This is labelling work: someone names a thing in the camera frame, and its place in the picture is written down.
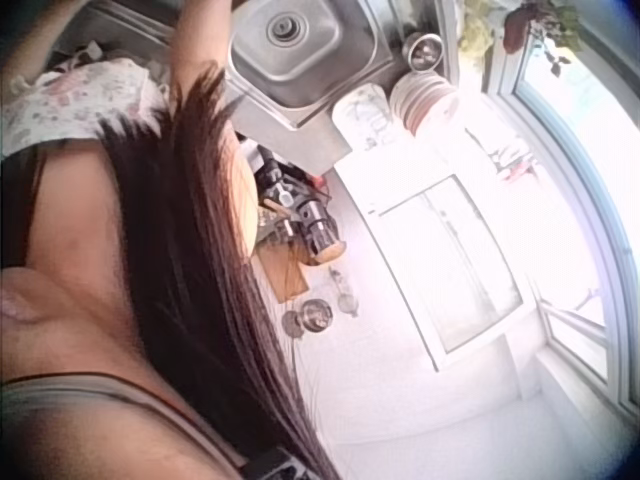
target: long dark hair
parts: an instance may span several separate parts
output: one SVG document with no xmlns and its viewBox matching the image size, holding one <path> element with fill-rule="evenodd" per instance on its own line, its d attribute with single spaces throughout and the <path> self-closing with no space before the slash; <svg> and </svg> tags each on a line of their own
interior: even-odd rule
<svg viewBox="0 0 640 480">
<path fill-rule="evenodd" d="M 242 252 L 222 88 L 222 73 L 203 74 L 173 115 L 158 113 L 159 134 L 126 120 L 102 125 L 139 333 L 154 368 L 240 454 L 282 446 L 338 478 Z M 3 268 L 24 264 L 44 161 L 23 157 L 3 162 Z"/>
</svg>

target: kitchen counter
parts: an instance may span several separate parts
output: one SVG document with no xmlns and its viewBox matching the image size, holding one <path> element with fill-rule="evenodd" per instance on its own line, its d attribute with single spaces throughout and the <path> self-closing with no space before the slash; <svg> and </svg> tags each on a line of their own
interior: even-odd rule
<svg viewBox="0 0 640 480">
<path fill-rule="evenodd" d="M 57 48 L 63 52 L 71 52 L 77 45 L 96 40 L 101 44 L 123 48 L 141 58 L 165 63 L 168 59 L 169 39 L 173 33 L 170 24 L 175 22 L 182 2 L 155 0 L 142 4 L 137 0 L 121 0 L 120 3 L 108 0 L 91 3 L 74 20 Z M 439 33 L 447 47 L 439 73 L 448 77 L 452 83 L 457 83 L 455 14 L 450 1 L 397 0 L 390 3 L 389 0 L 368 0 L 367 3 L 371 11 L 376 13 L 376 21 L 384 34 L 386 46 L 392 53 L 391 59 L 366 77 L 342 90 L 338 89 L 332 99 L 338 100 L 351 89 L 369 82 L 382 86 L 387 93 L 390 92 L 396 81 L 408 71 L 400 57 L 402 34 L 399 25 L 404 26 L 405 32 L 422 30 Z M 247 94 L 234 78 L 229 80 L 227 99 L 241 98 L 232 118 L 234 128 L 273 150 L 284 160 L 310 174 L 322 175 L 351 151 L 331 120 L 333 101 L 322 105 L 299 125 L 287 124 L 274 115 L 272 110 L 265 108 L 264 102 L 256 101 L 255 95 L 251 95 L 251 92 Z"/>
</svg>

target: window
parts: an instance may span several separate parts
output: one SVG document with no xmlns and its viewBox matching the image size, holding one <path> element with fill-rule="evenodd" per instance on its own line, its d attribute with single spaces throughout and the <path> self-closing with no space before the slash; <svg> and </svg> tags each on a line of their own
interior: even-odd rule
<svg viewBox="0 0 640 480">
<path fill-rule="evenodd" d="M 559 70 L 551 57 L 563 57 Z M 629 112 L 640 112 L 640 99 L 589 45 L 572 52 L 550 40 L 531 39 L 518 55 L 496 41 L 485 86 L 559 193 L 547 213 L 559 263 L 536 274 L 550 343 L 638 415 L 640 130 Z M 573 274 L 563 278 L 567 269 Z"/>
<path fill-rule="evenodd" d="M 381 213 L 379 223 L 419 328 L 428 335 L 435 326 L 447 353 L 522 306 L 500 248 L 456 177 Z"/>
<path fill-rule="evenodd" d="M 546 54 L 571 63 L 556 76 Z M 540 113 L 552 111 L 585 149 L 640 258 L 640 195 L 634 181 L 640 178 L 640 130 L 634 120 L 572 51 L 556 48 L 549 39 L 532 48 L 516 95 Z"/>
</svg>

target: floral shirt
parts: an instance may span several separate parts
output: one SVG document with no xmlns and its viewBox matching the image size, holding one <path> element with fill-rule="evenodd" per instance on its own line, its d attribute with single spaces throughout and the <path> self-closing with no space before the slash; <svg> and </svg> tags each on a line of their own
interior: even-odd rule
<svg viewBox="0 0 640 480">
<path fill-rule="evenodd" d="M 122 116 L 157 129 L 153 110 L 166 107 L 148 70 L 127 58 L 48 72 L 23 90 L 2 107 L 3 157 L 50 140 L 97 138 L 101 120 L 117 126 Z"/>
</svg>

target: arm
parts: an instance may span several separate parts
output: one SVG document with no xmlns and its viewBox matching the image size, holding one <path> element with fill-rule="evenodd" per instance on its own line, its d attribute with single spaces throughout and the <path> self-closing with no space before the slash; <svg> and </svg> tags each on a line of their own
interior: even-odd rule
<svg viewBox="0 0 640 480">
<path fill-rule="evenodd" d="M 172 87 L 189 92 L 198 76 L 227 62 L 231 0 L 186 0 L 171 46 Z"/>
<path fill-rule="evenodd" d="M 10 82 L 18 75 L 32 83 L 44 71 L 56 40 L 89 0 L 55 0 L 38 17 L 26 38 L 2 69 L 2 94 L 10 98 Z"/>
</svg>

